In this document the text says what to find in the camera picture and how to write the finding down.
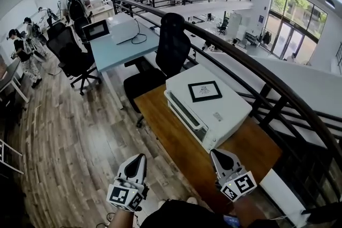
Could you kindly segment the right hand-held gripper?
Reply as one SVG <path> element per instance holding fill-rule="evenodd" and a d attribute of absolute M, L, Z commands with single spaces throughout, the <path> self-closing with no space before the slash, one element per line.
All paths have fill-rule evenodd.
<path fill-rule="evenodd" d="M 220 192 L 231 202 L 236 202 L 239 198 L 249 194 L 257 187 L 251 171 L 242 170 L 230 176 L 225 176 L 225 170 L 236 170 L 242 166 L 235 154 L 223 149 L 212 149 L 210 157 L 212 166 L 219 179 Z"/>

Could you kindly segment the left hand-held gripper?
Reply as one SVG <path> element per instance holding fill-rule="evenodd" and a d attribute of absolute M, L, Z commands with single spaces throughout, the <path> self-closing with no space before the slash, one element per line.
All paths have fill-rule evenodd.
<path fill-rule="evenodd" d="M 108 187 L 106 201 L 125 211 L 141 211 L 141 202 L 146 199 L 149 188 L 144 183 L 147 172 L 145 154 L 136 154 L 119 166 L 118 176 Z"/>

